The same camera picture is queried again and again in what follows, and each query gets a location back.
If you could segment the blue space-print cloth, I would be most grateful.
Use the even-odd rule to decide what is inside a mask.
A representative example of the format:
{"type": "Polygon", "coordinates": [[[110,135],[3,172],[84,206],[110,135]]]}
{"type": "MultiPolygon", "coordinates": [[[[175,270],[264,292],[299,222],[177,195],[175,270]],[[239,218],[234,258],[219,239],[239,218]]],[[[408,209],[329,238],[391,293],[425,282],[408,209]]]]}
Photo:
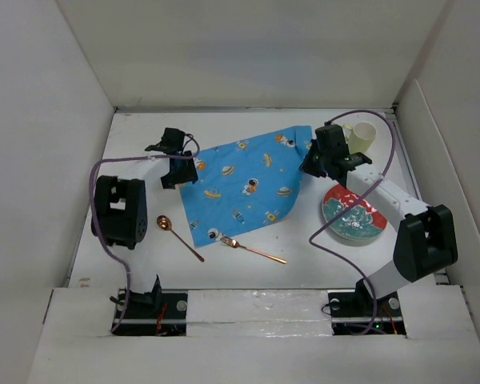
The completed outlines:
{"type": "Polygon", "coordinates": [[[291,126],[203,150],[198,180],[179,187],[196,247],[275,224],[292,210],[310,126],[291,126]]]}

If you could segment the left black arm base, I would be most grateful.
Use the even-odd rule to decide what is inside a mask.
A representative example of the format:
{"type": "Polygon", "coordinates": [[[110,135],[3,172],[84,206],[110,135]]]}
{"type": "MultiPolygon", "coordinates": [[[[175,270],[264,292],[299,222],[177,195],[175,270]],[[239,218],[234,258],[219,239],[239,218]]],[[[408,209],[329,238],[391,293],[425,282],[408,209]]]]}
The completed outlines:
{"type": "Polygon", "coordinates": [[[150,294],[132,294],[126,314],[120,322],[125,292],[110,297],[115,304],[111,333],[115,336],[179,337],[186,335],[188,292],[162,290],[152,303],[146,300],[150,294]]]}

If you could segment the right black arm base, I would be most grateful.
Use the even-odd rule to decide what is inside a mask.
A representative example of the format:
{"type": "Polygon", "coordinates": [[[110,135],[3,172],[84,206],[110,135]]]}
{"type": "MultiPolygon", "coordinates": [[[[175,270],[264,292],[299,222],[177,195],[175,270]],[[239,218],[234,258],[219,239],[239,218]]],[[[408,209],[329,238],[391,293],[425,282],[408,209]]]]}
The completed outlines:
{"type": "Polygon", "coordinates": [[[328,302],[321,311],[330,317],[333,335],[406,335],[402,308],[397,292],[374,303],[363,279],[353,289],[327,291],[328,302]]]}

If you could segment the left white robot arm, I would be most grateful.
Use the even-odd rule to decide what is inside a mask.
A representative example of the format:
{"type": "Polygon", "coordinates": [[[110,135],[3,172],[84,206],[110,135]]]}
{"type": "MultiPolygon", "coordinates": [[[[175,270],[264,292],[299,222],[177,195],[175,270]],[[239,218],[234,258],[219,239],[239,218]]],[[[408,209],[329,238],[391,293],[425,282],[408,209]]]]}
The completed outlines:
{"type": "Polygon", "coordinates": [[[164,190],[198,180],[194,159],[200,146],[191,133],[165,128],[160,141],[145,148],[139,156],[103,158],[96,162],[89,176],[91,232],[107,255],[126,272],[122,298],[113,302],[123,309],[133,301],[133,273],[128,261],[115,255],[112,246],[134,250],[148,229],[147,189],[151,183],[164,190]]]}

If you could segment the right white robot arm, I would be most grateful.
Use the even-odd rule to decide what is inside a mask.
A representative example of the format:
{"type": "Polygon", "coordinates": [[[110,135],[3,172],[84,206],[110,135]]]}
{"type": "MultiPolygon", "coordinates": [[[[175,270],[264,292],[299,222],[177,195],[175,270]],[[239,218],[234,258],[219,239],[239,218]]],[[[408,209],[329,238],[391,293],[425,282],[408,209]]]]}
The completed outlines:
{"type": "Polygon", "coordinates": [[[340,126],[325,125],[315,135],[300,170],[335,180],[367,201],[397,231],[392,259],[356,283],[358,312],[373,314],[384,297],[458,261],[454,218],[446,206],[413,198],[387,180],[366,155],[351,154],[340,126]]]}

